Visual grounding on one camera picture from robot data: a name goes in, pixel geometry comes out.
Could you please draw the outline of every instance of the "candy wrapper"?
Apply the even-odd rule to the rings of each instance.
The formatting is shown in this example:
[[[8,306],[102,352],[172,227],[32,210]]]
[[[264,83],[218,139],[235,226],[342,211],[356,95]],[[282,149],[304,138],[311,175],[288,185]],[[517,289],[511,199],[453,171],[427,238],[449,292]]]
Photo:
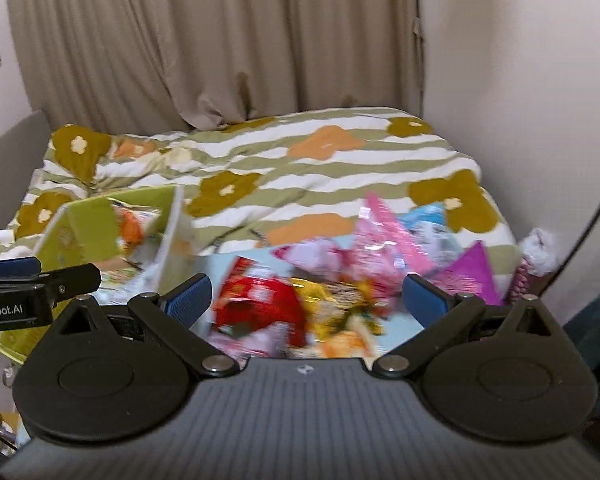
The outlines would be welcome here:
[[[118,247],[123,256],[129,256],[145,238],[155,232],[162,211],[145,205],[131,205],[109,198],[120,228]]]
[[[458,260],[428,280],[447,294],[470,292],[487,304],[502,305],[493,285],[493,272],[482,242],[476,242]]]
[[[362,317],[350,316],[341,332],[308,348],[290,348],[287,354],[294,359],[358,357],[363,358],[370,367],[379,352]]]
[[[368,280],[376,300],[400,293],[406,275],[404,259],[393,244],[368,220],[361,218],[346,254],[344,274],[353,282]]]
[[[277,321],[240,339],[212,332],[206,340],[244,368],[249,357],[282,357],[288,346],[288,329],[287,323]]]
[[[404,258],[406,270],[424,276],[435,268],[435,264],[427,256],[410,232],[408,232],[387,204],[375,193],[368,193],[365,205],[360,209],[360,218],[371,220],[374,226],[385,237],[385,244],[395,244],[398,252]]]
[[[306,344],[306,315],[293,285],[266,266],[239,257],[213,306],[214,327],[247,324],[259,330],[277,321],[289,323],[289,342]]]
[[[329,238],[312,238],[274,249],[271,253],[298,269],[329,282],[337,282],[342,271],[345,251]]]
[[[308,330],[318,341],[342,329],[352,312],[366,306],[360,288],[350,283],[315,283],[300,278],[291,278],[291,283],[307,313]]]
[[[462,254],[462,247],[446,226],[442,202],[417,207],[398,220],[437,268],[450,265]]]

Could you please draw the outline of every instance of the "curtain fold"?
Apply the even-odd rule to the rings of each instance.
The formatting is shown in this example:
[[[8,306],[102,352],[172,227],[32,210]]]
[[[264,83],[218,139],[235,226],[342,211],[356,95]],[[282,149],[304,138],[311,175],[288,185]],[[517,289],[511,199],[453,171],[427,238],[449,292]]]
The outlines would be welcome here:
[[[8,0],[53,126],[209,128],[307,109],[419,114],[417,0]]]

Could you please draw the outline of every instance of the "cardboard box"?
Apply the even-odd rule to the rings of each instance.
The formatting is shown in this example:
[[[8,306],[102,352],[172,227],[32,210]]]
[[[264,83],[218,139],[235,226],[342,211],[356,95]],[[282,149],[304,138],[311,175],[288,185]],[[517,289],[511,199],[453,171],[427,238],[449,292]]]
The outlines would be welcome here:
[[[43,270],[110,260],[120,254],[119,228],[108,197],[133,205],[160,208],[157,231],[164,233],[155,260],[157,270],[147,291],[164,294],[190,277],[194,231],[184,211],[181,186],[123,190],[64,204],[34,248]],[[68,302],[56,306],[57,317]],[[0,332],[0,352],[22,364],[46,332],[46,327]]]

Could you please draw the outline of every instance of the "pile of snacks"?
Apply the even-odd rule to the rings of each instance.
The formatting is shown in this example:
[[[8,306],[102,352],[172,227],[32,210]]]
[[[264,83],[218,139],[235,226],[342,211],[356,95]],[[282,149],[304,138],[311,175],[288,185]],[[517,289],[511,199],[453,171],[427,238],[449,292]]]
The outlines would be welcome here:
[[[411,272],[450,294],[473,292],[501,304],[483,246],[478,242],[462,254],[442,204],[396,218],[370,194],[349,249],[314,238],[272,254],[293,266],[291,278],[239,257],[213,306],[208,341],[242,366],[250,356],[372,362],[382,320],[396,311]]]

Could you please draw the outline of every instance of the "red snack bag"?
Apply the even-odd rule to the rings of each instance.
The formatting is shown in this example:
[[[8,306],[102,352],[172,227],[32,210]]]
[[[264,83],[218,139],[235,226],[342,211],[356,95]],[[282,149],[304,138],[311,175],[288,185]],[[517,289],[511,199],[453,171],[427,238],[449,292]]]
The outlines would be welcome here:
[[[277,321],[289,323],[289,343],[306,344],[306,316],[293,285],[269,267],[239,257],[213,306],[214,327],[247,323],[259,330]]]

